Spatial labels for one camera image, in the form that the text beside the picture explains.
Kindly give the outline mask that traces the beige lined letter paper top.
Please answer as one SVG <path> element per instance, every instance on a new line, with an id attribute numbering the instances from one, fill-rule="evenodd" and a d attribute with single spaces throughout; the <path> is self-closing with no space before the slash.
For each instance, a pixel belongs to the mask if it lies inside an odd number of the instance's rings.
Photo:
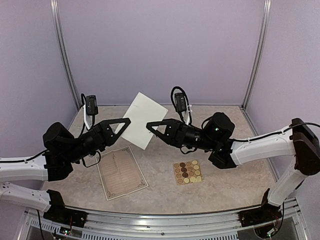
<path id="1" fill-rule="evenodd" d="M 121 137 L 145 150 L 153 137 L 153 133 L 147 129 L 147 123 L 162 121 L 167 112 L 164 106 L 139 92 L 123 116 L 130 120 L 130 124 Z"/>

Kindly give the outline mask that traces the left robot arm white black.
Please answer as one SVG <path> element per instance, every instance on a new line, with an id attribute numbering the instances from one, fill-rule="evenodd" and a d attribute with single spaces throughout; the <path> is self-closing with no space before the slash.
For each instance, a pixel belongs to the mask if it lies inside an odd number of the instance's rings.
<path id="1" fill-rule="evenodd" d="M 73 164 L 87 156 L 100 154 L 112 146 L 130 125 L 129 118 L 103 120 L 79 137 L 60 122 L 53 123 L 42 136 L 45 149 L 32 157 L 4 158 L 0 161 L 0 198 L 17 205 L 48 213 L 63 223 L 70 218 L 62 196 L 54 190 L 33 190 L 12 184 L 13 181 L 55 182 L 66 179 Z"/>

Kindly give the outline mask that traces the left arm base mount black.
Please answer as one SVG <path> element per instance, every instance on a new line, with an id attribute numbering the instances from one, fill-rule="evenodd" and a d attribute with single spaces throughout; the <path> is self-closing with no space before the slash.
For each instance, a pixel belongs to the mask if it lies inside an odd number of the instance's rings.
<path id="1" fill-rule="evenodd" d="M 43 213 L 43 218 L 70 227 L 84 228 L 88 213 L 67 208 L 61 194 L 55 190 L 47 190 L 49 194 L 49 209 Z"/>

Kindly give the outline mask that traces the beige lined letter paper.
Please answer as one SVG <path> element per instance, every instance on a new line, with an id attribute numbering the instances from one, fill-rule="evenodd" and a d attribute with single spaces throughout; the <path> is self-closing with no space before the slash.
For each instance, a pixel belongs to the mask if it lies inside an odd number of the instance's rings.
<path id="1" fill-rule="evenodd" d="M 149 186 L 130 146 L 102 154 L 97 167 L 107 201 Z"/>
<path id="2" fill-rule="evenodd" d="M 147 123 L 162 121 L 167 112 L 164 106 L 139 92 L 123 116 L 130 120 L 130 124 L 121 137 L 145 150 L 153 137 L 153 133 L 147 129 Z"/>

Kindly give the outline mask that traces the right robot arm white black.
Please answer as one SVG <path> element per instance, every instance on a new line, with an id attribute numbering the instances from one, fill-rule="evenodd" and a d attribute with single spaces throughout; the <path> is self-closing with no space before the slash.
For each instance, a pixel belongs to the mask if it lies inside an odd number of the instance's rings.
<path id="1" fill-rule="evenodd" d="M 262 206 L 255 212 L 260 222 L 266 222 L 275 214 L 275 208 L 307 177 L 320 171 L 320 141 L 309 128 L 311 125 L 294 118 L 290 125 L 280 130 L 253 138 L 235 139 L 231 137 L 235 124 L 225 113 L 216 112 L 201 127 L 169 118 L 148 122 L 146 128 L 172 147 L 186 147 L 189 152 L 209 152 L 209 161 L 219 169 L 232 169 L 266 158 L 293 156 L 294 160 L 274 187 L 266 191 Z"/>

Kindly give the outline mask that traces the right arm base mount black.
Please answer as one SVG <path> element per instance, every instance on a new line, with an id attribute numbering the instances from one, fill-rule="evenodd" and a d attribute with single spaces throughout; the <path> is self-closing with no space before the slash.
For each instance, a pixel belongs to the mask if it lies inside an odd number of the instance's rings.
<path id="1" fill-rule="evenodd" d="M 248 227 L 274 221 L 283 217 L 280 206 L 274 206 L 269 203 L 268 188 L 262 197 L 261 205 L 257 208 L 242 210 L 238 213 L 241 226 Z"/>

